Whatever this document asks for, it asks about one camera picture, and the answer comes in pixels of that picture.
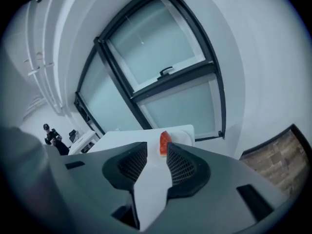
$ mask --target mesh grille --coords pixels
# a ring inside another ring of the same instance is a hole
[[[131,179],[133,182],[136,182],[146,165],[146,157],[146,147],[142,147],[139,151],[128,155],[118,164],[120,173]]]
[[[172,185],[189,179],[195,172],[194,165],[171,147],[168,147],[167,165],[171,172]]]

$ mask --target window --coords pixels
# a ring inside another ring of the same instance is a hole
[[[94,43],[77,94],[102,130],[192,124],[196,140],[224,136],[217,59],[182,0],[133,0]]]

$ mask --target white table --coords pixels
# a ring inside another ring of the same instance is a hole
[[[103,151],[133,142],[147,142],[147,163],[134,185],[136,212],[143,231],[158,217],[166,206],[167,191],[172,187],[166,159],[160,157],[160,134],[167,131],[173,142],[194,146],[194,127],[184,125],[139,131],[107,132],[89,153]]]
[[[89,130],[79,139],[77,139],[69,149],[68,155],[78,154],[94,138],[96,133]]]

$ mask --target black window frame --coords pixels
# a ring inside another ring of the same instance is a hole
[[[107,69],[107,72],[111,79],[113,80],[114,85],[120,92],[122,98],[126,102],[127,106],[141,125],[144,130],[152,129],[150,123],[141,112],[137,103],[143,99],[166,91],[175,86],[181,85],[190,80],[194,80],[196,78],[206,76],[208,74],[215,74],[216,80],[219,88],[220,102],[221,102],[221,131],[218,132],[218,136],[214,137],[206,137],[206,138],[198,138],[195,141],[207,140],[216,137],[225,137],[226,130],[226,106],[225,106],[225,93],[224,86],[221,76],[221,70],[219,67],[218,60],[216,58],[216,54],[212,47],[212,44],[203,29],[202,25],[195,17],[191,9],[187,6],[187,4],[183,0],[169,0],[175,8],[179,11],[179,13],[183,16],[184,20],[187,22],[192,32],[194,33],[201,49],[204,54],[205,60],[194,65],[191,65],[187,68],[184,68],[180,71],[177,71],[173,74],[170,74],[155,83],[152,83],[139,91],[134,92],[130,83],[128,82],[126,76],[122,72],[118,62],[115,60],[112,52],[110,51],[107,40],[113,35],[113,33],[125,22],[126,16],[130,17],[136,11],[138,11],[143,6],[147,5],[153,0],[132,0],[128,3],[120,12],[109,22],[109,24],[105,27],[103,32],[99,37],[94,39],[94,47],[87,58],[85,66],[83,68],[80,81],[78,84],[78,89],[76,92],[77,97],[80,98],[80,102],[82,106],[86,108],[87,114],[90,111],[87,109],[86,105],[83,102],[83,98],[80,95],[80,90],[82,87],[82,83],[84,77],[87,73],[87,70],[90,66],[90,63],[95,56],[96,52],[98,52],[103,63],[107,63],[108,65],[104,65]],[[101,127],[97,124],[97,122],[91,118],[94,124],[104,133]]]

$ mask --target window latch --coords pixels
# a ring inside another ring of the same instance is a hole
[[[160,73],[160,77],[157,78],[157,80],[160,80],[160,79],[163,79],[164,77],[168,76],[169,75],[169,72],[167,73],[164,73],[164,71],[170,69],[170,68],[173,68],[173,67],[168,67],[168,68],[164,68],[163,70],[161,70],[159,73]]]

